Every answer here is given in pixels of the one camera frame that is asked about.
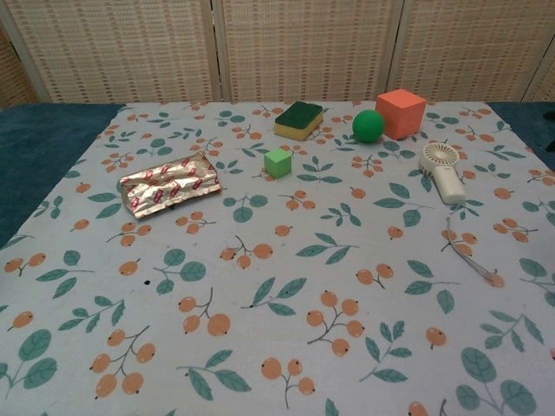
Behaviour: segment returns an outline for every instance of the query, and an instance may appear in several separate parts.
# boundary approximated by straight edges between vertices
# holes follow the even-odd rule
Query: fan grille
[[[459,153],[445,143],[430,143],[424,147],[426,158],[437,166],[451,166],[459,160]]]

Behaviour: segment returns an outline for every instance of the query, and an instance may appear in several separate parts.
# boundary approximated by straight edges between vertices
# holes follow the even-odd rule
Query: tablecloth
[[[3,414],[551,414],[555,173],[483,103],[376,145],[374,103],[321,104],[300,143],[285,103],[124,107],[0,250]],[[465,204],[418,171],[432,140]],[[134,221],[118,178],[198,150],[223,192]]]

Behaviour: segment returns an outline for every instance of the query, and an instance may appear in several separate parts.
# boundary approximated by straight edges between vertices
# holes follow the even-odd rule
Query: green ball
[[[385,120],[374,110],[361,111],[353,120],[353,133],[364,143],[374,143],[380,139],[385,129]]]

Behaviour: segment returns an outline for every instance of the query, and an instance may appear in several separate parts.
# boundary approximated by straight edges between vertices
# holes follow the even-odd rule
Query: woven screen panel
[[[202,1],[6,3],[53,102],[210,101]]]
[[[375,98],[395,9],[391,0],[223,0],[232,100]]]
[[[555,49],[555,42],[552,43],[551,49]],[[529,101],[555,101],[555,53],[551,52],[546,62],[543,62],[539,82],[529,95]]]
[[[520,101],[553,36],[555,3],[406,0],[402,22],[388,89],[437,101]]]
[[[10,41],[0,29],[0,107],[38,102],[23,66],[11,48]]]

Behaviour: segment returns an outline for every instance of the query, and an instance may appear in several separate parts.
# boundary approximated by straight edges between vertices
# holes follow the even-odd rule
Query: foil packaging
[[[120,184],[123,204],[135,218],[222,190],[218,173],[203,152],[124,176]]]

